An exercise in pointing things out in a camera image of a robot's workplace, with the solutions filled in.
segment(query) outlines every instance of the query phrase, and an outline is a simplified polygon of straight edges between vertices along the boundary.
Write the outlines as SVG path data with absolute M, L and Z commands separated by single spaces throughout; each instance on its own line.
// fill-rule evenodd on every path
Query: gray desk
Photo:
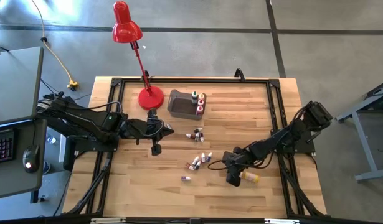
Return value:
M 42 73 L 44 49 L 29 49 L 2 52 L 0 55 L 0 124 L 34 119 L 39 97 L 40 76 Z M 33 191 L 42 184 L 45 151 L 45 120 L 27 121 L 12 124 L 1 129 L 15 127 L 17 136 L 14 143 L 14 160 L 0 163 L 0 198 Z M 37 172 L 28 174 L 22 165 L 24 150 L 34 144 L 40 146 L 40 167 Z
M 43 52 L 42 47 L 1 52 L 0 124 L 34 117 Z
M 13 124 L 0 128 L 9 129 L 15 126 L 17 129 L 16 143 L 14 145 L 14 157 L 12 161 L 0 163 L 0 198 L 37 190 L 42 185 L 44 148 L 47 122 L 44 119 L 26 121 L 21 124 Z M 40 166 L 37 172 L 29 174 L 22 165 L 22 155 L 27 146 L 32 145 L 35 130 L 34 144 L 40 146 Z
M 383 178 L 383 167 L 379 167 L 375 160 L 375 157 L 381 157 L 381 152 L 383 152 L 383 110 L 376 109 L 376 105 L 379 103 L 383 103 L 383 86 L 377 88 L 373 95 L 336 118 L 339 123 L 343 123 L 348 118 L 353 119 L 370 165 L 370 172 L 354 177 L 358 183 L 363 180 Z

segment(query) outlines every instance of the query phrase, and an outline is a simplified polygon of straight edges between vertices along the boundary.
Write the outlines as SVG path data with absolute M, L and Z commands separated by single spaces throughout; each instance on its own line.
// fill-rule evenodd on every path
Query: computer mouse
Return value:
M 28 173 L 36 172 L 39 169 L 40 165 L 40 152 L 39 146 L 32 145 L 28 146 L 24 154 L 22 155 L 22 164 L 24 169 Z

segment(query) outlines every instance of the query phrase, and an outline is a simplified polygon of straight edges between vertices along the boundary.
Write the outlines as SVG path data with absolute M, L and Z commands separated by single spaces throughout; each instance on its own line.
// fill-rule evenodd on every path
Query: concrete floor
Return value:
M 109 1 L 35 0 L 46 24 L 112 27 Z M 129 0 L 141 27 L 270 29 L 265 0 Z M 295 77 L 303 103 L 320 101 L 337 116 L 383 82 L 383 35 L 325 35 L 325 30 L 383 30 L 383 0 L 272 0 L 277 29 L 317 30 L 314 35 L 278 36 L 287 77 Z M 10 25 L 24 26 L 12 30 Z M 39 15 L 30 1 L 2 0 L 0 45 L 10 50 L 41 46 Z M 130 46 L 116 44 L 110 32 L 47 31 L 53 50 L 79 82 L 65 89 L 66 74 L 45 51 L 42 78 L 74 98 L 91 92 L 97 75 L 140 75 Z M 152 75 L 279 77 L 270 33 L 145 32 L 139 41 Z M 48 93 L 43 85 L 40 95 Z M 87 105 L 89 97 L 78 102 Z M 328 214 L 337 218 L 383 222 L 383 179 L 357 184 L 367 172 L 357 132 L 350 121 L 334 122 L 314 140 L 318 172 Z M 56 149 L 46 154 L 57 153 Z M 29 194 L 0 199 L 0 220 L 50 216 L 68 174 L 44 177 L 47 202 L 29 205 Z

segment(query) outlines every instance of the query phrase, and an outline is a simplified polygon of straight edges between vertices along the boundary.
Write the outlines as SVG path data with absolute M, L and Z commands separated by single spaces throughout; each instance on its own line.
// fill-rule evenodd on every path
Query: wooden table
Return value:
M 90 106 L 107 102 L 111 78 L 96 77 Z M 289 122 L 301 107 L 298 87 L 294 78 L 281 78 L 280 84 Z M 201 156 L 202 152 L 212 152 L 212 160 L 216 161 L 222 158 L 224 151 L 232 151 L 235 146 L 245 147 L 252 141 L 269 137 L 272 124 L 265 85 L 154 85 L 160 87 L 165 95 L 164 104 L 158 110 L 158 117 L 170 124 L 175 133 L 159 142 L 162 145 L 162 153 L 156 157 L 151 155 L 151 141 L 142 140 L 137 146 L 134 140 L 120 140 L 111 167 L 104 216 L 286 217 L 276 156 L 266 169 L 247 170 L 260 176 L 259 183 L 242 180 L 240 187 L 234 187 L 225 181 L 225 170 L 209 170 L 207 164 L 203 164 L 198 171 L 184 167 L 186 162 L 191 163 L 196 156 Z M 142 83 L 127 83 L 125 86 L 122 103 L 129 118 L 146 119 L 146 111 L 139 107 L 137 101 L 142 87 Z M 170 91 L 174 88 L 189 93 L 196 90 L 207 95 L 206 112 L 202 120 L 192 121 L 170 116 L 167 105 Z M 186 137 L 187 133 L 198 127 L 204 128 L 204 142 L 194 142 Z M 63 212 L 73 208 L 89 187 L 95 157 L 95 152 L 88 152 L 75 161 Z M 304 154 L 297 154 L 295 162 L 301 188 L 317 209 L 326 213 L 312 159 Z M 192 180 L 181 182 L 182 175 L 189 176 Z M 292 190 L 290 192 L 296 211 L 295 196 Z M 97 188 L 95 206 L 99 195 L 100 187 Z

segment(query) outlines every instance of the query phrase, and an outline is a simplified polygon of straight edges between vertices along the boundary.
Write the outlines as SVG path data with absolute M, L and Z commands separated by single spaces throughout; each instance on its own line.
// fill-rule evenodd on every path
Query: yellow cable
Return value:
M 42 33 L 43 33 L 43 36 L 42 36 L 42 37 L 46 38 L 46 36 L 45 36 L 45 32 L 44 32 L 44 21 L 43 21 L 42 13 L 40 12 L 40 10 L 39 10 L 39 8 L 37 7 L 37 5 L 36 5 L 36 3 L 34 2 L 34 0 L 31 0 L 31 1 L 34 3 L 34 5 L 35 5 L 37 11 L 39 12 L 40 19 L 41 19 L 41 21 L 42 21 Z M 46 44 L 46 41 L 42 41 L 42 42 L 43 42 L 43 44 L 46 46 L 46 48 L 50 51 L 50 53 L 51 53 L 52 55 L 54 55 L 54 57 L 57 59 L 57 61 L 59 61 L 61 67 L 62 67 L 62 68 L 65 70 L 65 72 L 67 73 L 67 75 L 68 75 L 68 77 L 69 77 L 69 80 L 70 80 L 70 83 L 73 83 L 74 81 L 72 80 L 71 74 L 69 74 L 67 68 L 65 68 L 64 64 L 61 62 L 61 60 L 59 59 L 59 57 L 58 57 L 58 56 L 53 52 L 53 50 Z

